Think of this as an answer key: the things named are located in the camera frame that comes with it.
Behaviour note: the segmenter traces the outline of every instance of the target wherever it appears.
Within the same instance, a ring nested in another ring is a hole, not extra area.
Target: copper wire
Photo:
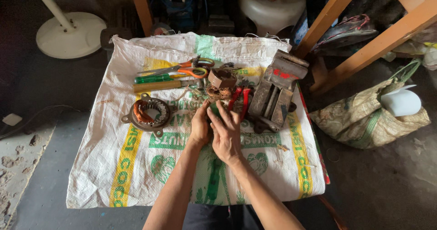
[[[144,107],[147,104],[148,104],[147,101],[144,101],[144,100],[136,101],[134,103],[134,107],[133,107],[134,114],[137,117],[138,121],[152,122],[153,123],[153,122],[155,122],[155,120],[144,112]]]

